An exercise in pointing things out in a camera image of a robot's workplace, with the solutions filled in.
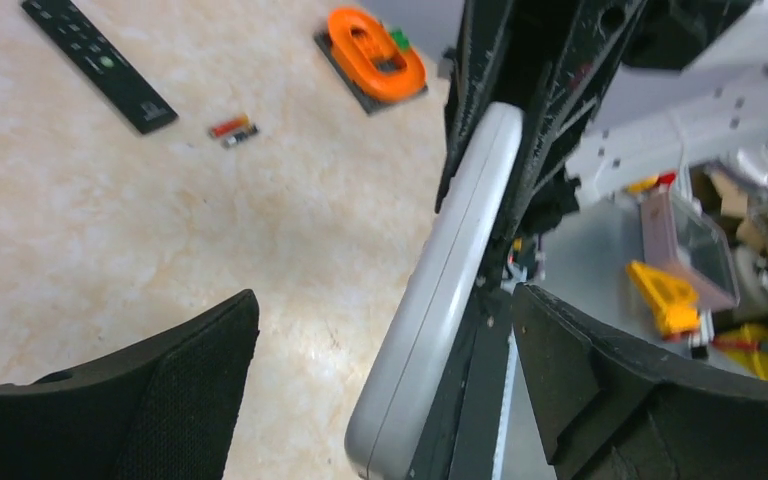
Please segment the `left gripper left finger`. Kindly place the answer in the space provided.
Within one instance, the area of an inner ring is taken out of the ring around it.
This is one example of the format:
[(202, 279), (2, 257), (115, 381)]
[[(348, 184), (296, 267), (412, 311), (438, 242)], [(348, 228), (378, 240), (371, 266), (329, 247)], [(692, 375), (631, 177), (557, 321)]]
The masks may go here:
[(219, 479), (259, 334), (244, 290), (28, 385), (0, 385), (0, 479)]

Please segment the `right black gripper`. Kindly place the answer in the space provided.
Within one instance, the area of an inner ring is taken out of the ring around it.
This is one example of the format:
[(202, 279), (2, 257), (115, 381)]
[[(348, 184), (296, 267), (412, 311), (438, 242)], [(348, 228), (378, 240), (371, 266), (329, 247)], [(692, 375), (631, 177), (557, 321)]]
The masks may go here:
[(644, 1), (467, 1), (449, 97), (441, 204), (493, 102), (523, 111), (522, 137), (485, 253), (506, 253), (538, 189), (575, 147), (644, 15)]

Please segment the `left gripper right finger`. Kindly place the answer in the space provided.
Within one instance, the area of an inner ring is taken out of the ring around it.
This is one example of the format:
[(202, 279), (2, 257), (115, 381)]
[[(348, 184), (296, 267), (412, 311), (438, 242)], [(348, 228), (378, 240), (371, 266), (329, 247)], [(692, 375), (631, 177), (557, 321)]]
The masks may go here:
[(768, 382), (671, 353), (537, 286), (513, 324), (560, 479), (768, 479)]

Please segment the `white remote control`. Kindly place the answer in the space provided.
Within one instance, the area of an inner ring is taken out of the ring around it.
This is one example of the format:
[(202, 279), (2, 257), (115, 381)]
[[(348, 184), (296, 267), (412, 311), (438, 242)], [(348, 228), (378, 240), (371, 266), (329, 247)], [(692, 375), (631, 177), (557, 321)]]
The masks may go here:
[(522, 137), (524, 113), (485, 111), (450, 182), (345, 433), (363, 479), (403, 479), (454, 344)]

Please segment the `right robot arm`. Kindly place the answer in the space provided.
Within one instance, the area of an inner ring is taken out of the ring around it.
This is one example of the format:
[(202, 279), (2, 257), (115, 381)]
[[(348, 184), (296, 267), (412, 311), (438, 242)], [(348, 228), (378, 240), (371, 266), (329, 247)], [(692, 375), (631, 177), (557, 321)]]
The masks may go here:
[(494, 102), (519, 108), (489, 251), (645, 178), (768, 145), (768, 1), (468, 1), (444, 198)]

